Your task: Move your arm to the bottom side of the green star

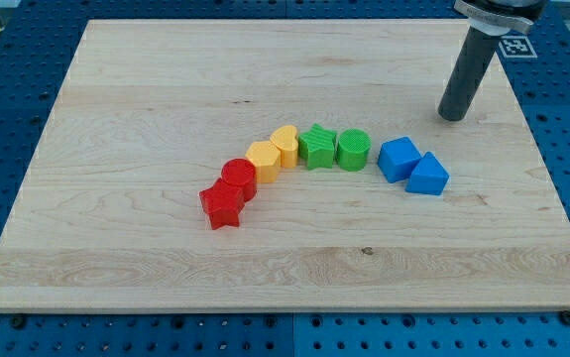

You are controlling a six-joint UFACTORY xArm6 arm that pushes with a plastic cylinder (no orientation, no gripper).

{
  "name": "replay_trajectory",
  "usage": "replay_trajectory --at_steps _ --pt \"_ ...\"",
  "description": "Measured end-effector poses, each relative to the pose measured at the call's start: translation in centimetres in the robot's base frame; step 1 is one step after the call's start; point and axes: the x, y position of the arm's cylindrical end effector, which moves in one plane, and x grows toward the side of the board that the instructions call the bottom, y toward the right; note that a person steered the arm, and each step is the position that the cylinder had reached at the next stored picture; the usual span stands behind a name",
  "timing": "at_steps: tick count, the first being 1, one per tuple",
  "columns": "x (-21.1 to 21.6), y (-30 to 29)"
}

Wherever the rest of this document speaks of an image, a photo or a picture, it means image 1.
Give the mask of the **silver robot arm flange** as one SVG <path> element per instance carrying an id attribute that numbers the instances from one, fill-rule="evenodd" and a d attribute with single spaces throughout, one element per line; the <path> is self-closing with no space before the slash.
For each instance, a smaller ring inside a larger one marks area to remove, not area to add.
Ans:
<path id="1" fill-rule="evenodd" d="M 547 4 L 548 0 L 455 0 L 453 8 L 473 29 L 489 36 L 509 31 L 528 35 Z"/>

